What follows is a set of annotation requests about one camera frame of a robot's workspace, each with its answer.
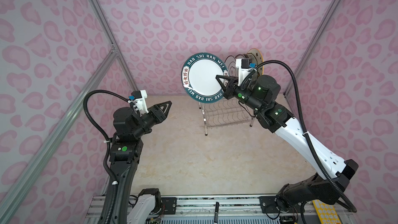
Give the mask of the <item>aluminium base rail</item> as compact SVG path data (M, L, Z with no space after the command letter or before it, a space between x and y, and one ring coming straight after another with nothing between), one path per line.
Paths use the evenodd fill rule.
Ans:
M354 214L340 205L298 204L281 212L274 195L163 196L163 210L148 224L355 224Z

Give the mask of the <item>halloween cat star plate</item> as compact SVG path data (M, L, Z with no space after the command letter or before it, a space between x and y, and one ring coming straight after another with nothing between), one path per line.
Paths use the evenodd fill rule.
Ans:
M245 54L246 59L249 60L249 68L254 69L260 63L264 62L263 56L261 52L256 49L252 48Z

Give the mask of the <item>silver two-tier dish rack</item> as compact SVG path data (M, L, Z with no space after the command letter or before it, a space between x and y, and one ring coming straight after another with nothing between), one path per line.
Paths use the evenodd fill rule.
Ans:
M239 104L237 99L222 99L215 103L199 103L204 121L204 134L208 136L208 129L220 128L235 124L249 123L254 125L254 117Z

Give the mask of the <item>white plate black text rim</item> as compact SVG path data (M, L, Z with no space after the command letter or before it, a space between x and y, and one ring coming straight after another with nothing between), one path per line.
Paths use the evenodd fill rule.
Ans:
M216 55L200 52L183 64L181 82L185 92L199 103L215 103L223 98L216 75L229 76L225 63Z

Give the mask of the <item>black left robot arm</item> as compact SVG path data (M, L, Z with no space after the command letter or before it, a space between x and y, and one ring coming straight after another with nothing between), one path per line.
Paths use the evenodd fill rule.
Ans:
M116 132L106 152L104 166L110 172L106 198L100 224L126 224L131 185L143 150L142 137L165 121L172 106L171 101L156 104L148 113L139 114L131 107L114 112Z

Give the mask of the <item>black marker pen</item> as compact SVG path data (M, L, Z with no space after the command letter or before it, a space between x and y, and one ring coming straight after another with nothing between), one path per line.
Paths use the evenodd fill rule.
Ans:
M220 206L220 203L216 202L216 204L215 204L215 213L214 213L214 224L218 224L219 223L219 206Z

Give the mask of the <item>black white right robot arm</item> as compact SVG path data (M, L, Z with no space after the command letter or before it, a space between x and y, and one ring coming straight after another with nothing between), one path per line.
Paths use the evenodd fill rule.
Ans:
M302 121L276 102L280 86L273 77L261 75L252 87L246 89L238 85L237 77L218 75L216 80L227 100L236 98L240 104L252 109L263 128L288 142L316 170L316 174L306 180L284 185L275 197L275 208L288 212L298 204L320 200L357 212L344 192L358 164L329 150L307 131Z

